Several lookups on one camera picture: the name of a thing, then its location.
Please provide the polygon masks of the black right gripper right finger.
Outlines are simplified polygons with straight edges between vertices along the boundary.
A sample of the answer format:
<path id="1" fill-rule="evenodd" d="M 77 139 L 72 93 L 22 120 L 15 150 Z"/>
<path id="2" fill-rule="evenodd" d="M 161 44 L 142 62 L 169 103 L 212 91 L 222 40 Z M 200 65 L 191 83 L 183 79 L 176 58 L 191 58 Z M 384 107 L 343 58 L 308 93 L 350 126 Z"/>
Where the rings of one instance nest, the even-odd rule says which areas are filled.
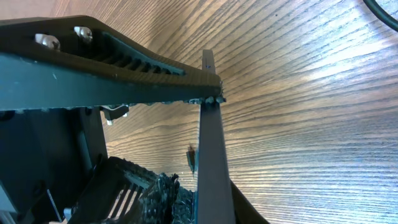
<path id="1" fill-rule="evenodd" d="M 230 180 L 235 223 L 266 223 Z M 156 174 L 110 157 L 89 175 L 70 209 L 69 223 L 195 223 L 193 194 L 177 174 Z"/>

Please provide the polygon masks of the blue screen smartphone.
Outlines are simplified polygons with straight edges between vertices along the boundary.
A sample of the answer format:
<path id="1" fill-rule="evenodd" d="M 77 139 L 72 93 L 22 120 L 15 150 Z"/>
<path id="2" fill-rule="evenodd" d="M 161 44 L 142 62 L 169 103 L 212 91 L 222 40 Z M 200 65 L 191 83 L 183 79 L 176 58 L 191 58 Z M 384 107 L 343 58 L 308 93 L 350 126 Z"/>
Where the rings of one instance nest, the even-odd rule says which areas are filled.
<path id="1" fill-rule="evenodd" d="M 197 191 L 193 194 L 194 222 L 235 223 L 220 100 L 216 98 L 205 100 L 200 105 L 198 149 L 195 159 Z"/>

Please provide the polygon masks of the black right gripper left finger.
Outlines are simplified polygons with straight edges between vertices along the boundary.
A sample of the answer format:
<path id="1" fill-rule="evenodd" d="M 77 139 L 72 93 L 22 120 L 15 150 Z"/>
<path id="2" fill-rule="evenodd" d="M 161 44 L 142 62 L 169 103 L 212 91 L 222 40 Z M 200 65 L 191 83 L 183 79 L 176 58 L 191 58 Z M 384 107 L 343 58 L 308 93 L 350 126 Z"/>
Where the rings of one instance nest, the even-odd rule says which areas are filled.
<path id="1" fill-rule="evenodd" d="M 219 76 L 89 16 L 1 21 L 1 109 L 223 102 Z"/>

